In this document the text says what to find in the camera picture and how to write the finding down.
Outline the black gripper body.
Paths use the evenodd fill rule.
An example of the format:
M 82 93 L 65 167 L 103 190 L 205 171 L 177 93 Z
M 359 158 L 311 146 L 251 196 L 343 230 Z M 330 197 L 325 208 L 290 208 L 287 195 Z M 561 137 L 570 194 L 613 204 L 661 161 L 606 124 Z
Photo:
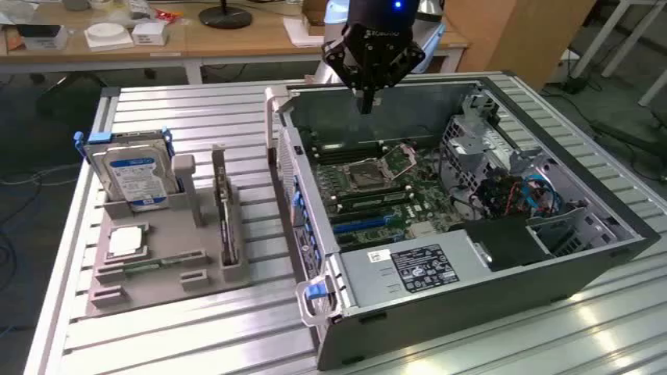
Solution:
M 417 13 L 417 1 L 353 1 L 350 3 L 346 25 L 362 25 L 366 28 L 369 76 L 371 75 L 369 52 L 374 50 L 374 46 L 385 42 L 414 41 L 413 25 Z

